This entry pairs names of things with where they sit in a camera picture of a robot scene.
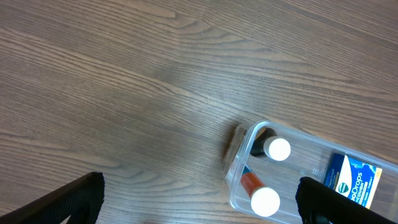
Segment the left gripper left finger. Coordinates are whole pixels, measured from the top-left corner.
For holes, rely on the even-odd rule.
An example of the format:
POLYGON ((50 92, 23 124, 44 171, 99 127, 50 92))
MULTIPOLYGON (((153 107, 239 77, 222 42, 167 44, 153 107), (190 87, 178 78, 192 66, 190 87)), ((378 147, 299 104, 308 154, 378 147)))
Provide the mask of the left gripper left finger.
POLYGON ((103 174, 90 172, 1 216, 1 223, 96 223, 104 202, 104 187, 103 174))

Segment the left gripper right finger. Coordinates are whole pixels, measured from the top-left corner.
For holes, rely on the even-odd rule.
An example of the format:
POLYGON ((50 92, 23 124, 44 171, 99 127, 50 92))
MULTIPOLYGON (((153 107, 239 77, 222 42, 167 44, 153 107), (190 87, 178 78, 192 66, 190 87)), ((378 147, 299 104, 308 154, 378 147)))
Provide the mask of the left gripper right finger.
POLYGON ((302 177, 295 195, 303 224, 394 224, 311 177, 302 177))

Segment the blue yellow VapoDrops box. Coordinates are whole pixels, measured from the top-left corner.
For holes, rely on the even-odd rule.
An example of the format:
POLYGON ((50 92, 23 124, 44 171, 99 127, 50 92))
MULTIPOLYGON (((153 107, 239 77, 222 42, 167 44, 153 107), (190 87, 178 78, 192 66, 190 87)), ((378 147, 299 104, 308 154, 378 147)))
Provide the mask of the blue yellow VapoDrops box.
POLYGON ((342 154, 333 154, 323 184, 370 209, 382 169, 342 154))

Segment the orange pill bottle white cap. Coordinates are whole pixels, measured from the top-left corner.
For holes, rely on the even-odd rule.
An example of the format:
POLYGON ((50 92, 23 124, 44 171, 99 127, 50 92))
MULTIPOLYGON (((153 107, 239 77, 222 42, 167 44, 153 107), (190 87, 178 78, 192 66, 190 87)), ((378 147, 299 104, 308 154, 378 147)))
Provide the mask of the orange pill bottle white cap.
POLYGON ((240 183, 248 194, 251 208, 256 215, 269 217, 279 210, 279 194, 267 187, 249 166, 244 166, 240 183))

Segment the dark bottle white cap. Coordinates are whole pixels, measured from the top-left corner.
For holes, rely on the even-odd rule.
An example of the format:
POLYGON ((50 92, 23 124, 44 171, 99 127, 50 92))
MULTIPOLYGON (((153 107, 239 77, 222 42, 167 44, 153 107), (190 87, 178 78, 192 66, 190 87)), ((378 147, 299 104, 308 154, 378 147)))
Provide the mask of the dark bottle white cap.
POLYGON ((254 157, 267 156, 275 161, 286 160, 291 153, 291 145, 285 138, 279 136, 272 128, 262 128, 250 151, 254 157))

